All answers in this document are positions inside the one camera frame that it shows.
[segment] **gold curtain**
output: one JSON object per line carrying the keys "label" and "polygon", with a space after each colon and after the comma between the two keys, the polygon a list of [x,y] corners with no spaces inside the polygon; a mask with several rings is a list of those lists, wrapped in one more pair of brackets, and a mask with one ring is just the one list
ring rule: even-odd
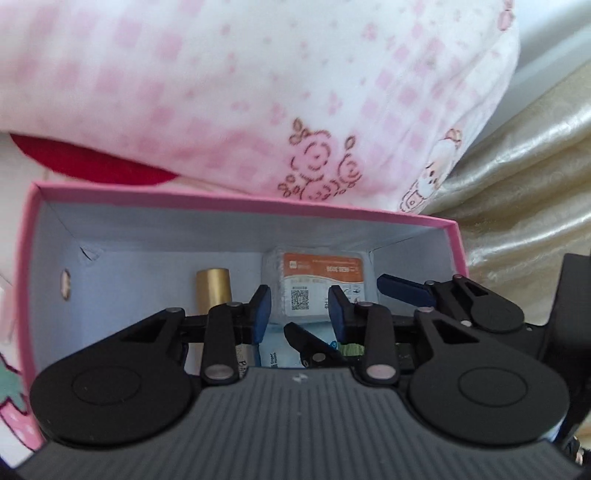
{"label": "gold curtain", "polygon": [[563,254],[591,252],[591,63],[469,151],[422,213],[457,220],[470,276],[545,323]]}

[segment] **qr code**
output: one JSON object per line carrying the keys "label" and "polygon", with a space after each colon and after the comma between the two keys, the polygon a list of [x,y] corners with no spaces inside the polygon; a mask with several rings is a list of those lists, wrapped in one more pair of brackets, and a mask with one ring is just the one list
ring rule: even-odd
{"label": "qr code", "polygon": [[310,310],[310,292],[308,290],[292,290],[291,309]]}

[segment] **open box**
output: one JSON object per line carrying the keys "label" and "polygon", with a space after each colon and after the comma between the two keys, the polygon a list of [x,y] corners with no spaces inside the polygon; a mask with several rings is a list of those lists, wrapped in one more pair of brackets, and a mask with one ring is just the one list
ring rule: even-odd
{"label": "open box", "polygon": [[[248,301],[261,283],[263,253],[282,245],[360,253],[366,282],[383,273],[421,283],[467,275],[450,220],[275,199],[34,184],[17,271],[26,390],[51,363],[159,310],[180,306],[194,314],[198,270],[230,269],[233,298]],[[66,270],[67,300],[60,291]],[[393,313],[413,309],[371,296]]]}

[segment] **gold cap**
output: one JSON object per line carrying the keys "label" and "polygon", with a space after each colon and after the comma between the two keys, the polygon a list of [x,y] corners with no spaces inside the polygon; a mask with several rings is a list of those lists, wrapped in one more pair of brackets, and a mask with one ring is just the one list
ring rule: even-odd
{"label": "gold cap", "polygon": [[204,315],[209,309],[232,301],[230,271],[227,268],[210,268],[197,272],[197,313]]}

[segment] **red fabric patch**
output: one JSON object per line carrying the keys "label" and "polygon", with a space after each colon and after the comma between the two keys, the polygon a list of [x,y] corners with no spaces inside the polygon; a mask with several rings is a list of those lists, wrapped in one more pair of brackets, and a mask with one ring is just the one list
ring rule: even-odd
{"label": "red fabric patch", "polygon": [[176,174],[150,167],[90,148],[45,138],[11,134],[21,151],[44,167],[75,179],[95,183],[156,185],[177,177]]}

